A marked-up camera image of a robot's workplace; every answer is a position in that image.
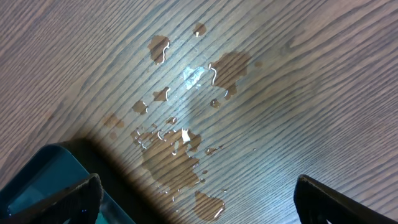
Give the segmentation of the black rectangular water tray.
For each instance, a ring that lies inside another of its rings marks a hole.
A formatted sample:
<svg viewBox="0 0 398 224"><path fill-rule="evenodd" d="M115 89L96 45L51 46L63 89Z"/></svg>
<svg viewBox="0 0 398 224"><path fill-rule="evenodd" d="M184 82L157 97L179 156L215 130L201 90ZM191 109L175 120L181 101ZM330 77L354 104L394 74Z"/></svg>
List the black rectangular water tray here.
<svg viewBox="0 0 398 224"><path fill-rule="evenodd" d="M88 144L67 142L39 149L1 189L1 218L11 218L91 173L99 175L104 188L96 223L135 223L116 196L122 185L111 168Z"/></svg>

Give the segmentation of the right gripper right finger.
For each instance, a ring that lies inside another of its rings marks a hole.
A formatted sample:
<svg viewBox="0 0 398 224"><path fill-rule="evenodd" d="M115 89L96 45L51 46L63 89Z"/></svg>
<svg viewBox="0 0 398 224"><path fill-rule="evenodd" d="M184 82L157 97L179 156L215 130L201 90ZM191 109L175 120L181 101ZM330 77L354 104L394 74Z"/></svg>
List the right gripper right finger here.
<svg viewBox="0 0 398 224"><path fill-rule="evenodd" d="M297 179L294 204L301 223L397 224L307 175Z"/></svg>

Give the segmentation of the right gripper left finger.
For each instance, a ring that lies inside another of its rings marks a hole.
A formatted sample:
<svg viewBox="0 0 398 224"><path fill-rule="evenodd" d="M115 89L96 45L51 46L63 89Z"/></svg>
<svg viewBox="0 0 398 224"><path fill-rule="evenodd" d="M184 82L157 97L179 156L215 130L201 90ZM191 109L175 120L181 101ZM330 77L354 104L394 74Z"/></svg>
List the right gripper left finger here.
<svg viewBox="0 0 398 224"><path fill-rule="evenodd" d="M103 195L100 177L93 173L27 209L2 219L1 223L95 223Z"/></svg>

